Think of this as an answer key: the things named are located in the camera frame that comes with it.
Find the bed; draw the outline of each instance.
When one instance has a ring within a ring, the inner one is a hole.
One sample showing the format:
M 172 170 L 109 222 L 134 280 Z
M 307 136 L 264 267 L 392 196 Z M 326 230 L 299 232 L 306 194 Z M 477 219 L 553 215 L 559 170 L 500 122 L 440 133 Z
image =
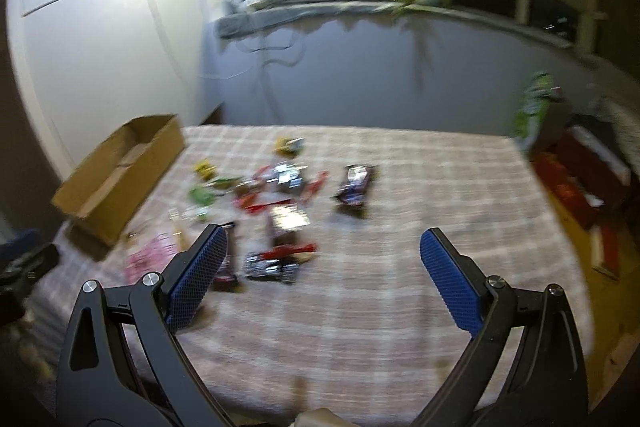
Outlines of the bed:
M 514 287 L 562 285 L 582 349 L 591 351 L 590 300 L 574 248 L 511 139 L 320 126 L 199 126 L 183 134 L 187 149 L 132 223 L 186 207 L 197 161 L 208 158 L 223 174 L 251 174 L 273 160 L 278 136 L 305 137 L 301 161 L 330 174 L 308 210 L 319 254 L 296 284 L 251 281 L 243 293 L 210 292 L 194 325 L 178 334 L 206 386 L 232 410 L 284 423 L 329 407 L 360 425 L 410 423 L 469 340 L 420 262 L 418 240 L 429 227 Z M 330 197 L 352 163 L 379 167 L 366 220 L 337 214 Z M 239 223 L 240 259 L 267 246 L 265 217 L 241 214 L 230 196 L 216 201 L 212 215 Z M 51 353 L 62 341 L 54 325 L 68 319 L 84 281 L 125 282 L 123 245 L 97 262 L 68 232 L 65 225 L 56 237 L 60 266 L 31 299 L 43 325 L 36 331 Z M 142 349 L 130 336 L 144 375 Z M 512 335 L 481 403 L 497 397 L 517 343 Z

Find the red package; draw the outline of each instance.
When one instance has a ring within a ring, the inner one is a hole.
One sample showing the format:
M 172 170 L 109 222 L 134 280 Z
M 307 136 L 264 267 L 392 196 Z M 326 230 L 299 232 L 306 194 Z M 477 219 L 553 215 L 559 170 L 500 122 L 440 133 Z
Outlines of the red package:
M 565 165 L 589 192 L 601 198 L 607 208 L 617 208 L 625 200 L 628 185 L 625 185 L 595 152 L 583 145 L 571 130 L 562 134 L 556 146 L 556 154 L 558 161 Z
M 548 153 L 536 158 L 534 169 L 545 187 L 556 195 L 580 226 L 589 230 L 600 210 L 589 204 L 580 187 L 571 179 L 569 170 Z

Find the blue gripper pad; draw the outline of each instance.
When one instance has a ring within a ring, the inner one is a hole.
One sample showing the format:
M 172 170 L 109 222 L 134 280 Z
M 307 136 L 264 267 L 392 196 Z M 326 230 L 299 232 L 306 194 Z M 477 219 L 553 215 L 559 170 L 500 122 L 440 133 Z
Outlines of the blue gripper pad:
M 226 232 L 222 227 L 217 227 L 201 245 L 190 265 L 169 293 L 165 318 L 169 331 L 175 333 L 180 328 L 191 324 L 202 298 L 225 257 Z
M 13 261 L 21 255 L 36 250 L 42 240 L 38 230 L 29 229 L 20 233 L 17 237 L 0 245 L 0 261 Z
M 420 238 L 420 259 L 456 325 L 475 337 L 482 329 L 480 298 L 431 230 Z

